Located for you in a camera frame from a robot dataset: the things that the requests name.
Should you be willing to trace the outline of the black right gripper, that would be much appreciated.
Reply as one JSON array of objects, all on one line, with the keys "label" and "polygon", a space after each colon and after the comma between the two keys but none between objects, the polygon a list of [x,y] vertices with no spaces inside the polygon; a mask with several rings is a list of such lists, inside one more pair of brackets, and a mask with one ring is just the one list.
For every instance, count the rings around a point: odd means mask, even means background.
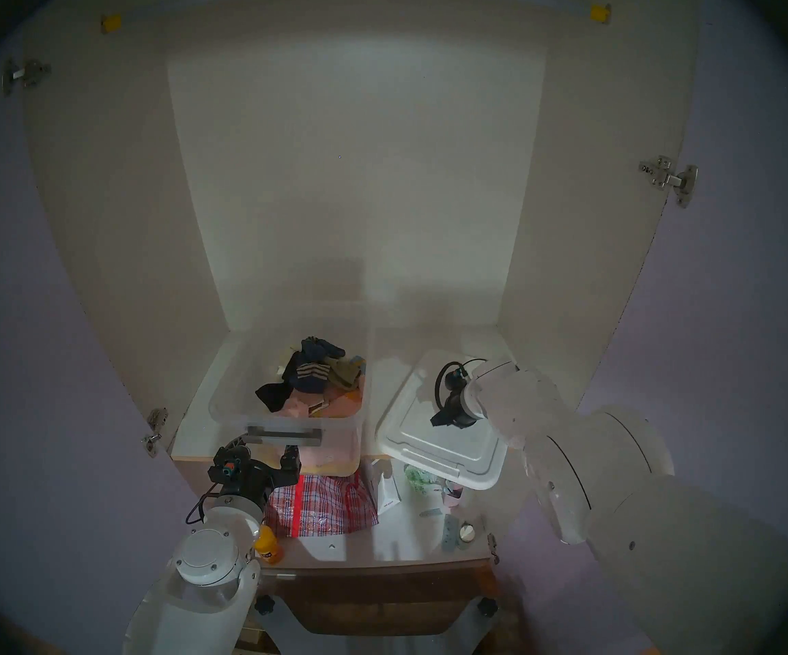
[{"label": "black right gripper", "polygon": [[431,425],[464,429],[486,420],[485,408],[478,399],[480,390],[480,385],[466,385],[459,390],[451,390],[445,401],[445,408],[431,417]]}]

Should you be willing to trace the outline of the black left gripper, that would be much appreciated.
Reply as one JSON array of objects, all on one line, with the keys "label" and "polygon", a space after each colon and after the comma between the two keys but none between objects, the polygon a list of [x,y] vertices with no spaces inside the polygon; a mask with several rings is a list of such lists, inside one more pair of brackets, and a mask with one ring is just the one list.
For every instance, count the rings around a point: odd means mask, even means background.
[{"label": "black left gripper", "polygon": [[235,438],[218,449],[207,474],[220,485],[219,497],[239,496],[266,504],[273,491],[297,485],[301,472],[299,447],[285,446],[280,467],[255,460],[244,438]]}]

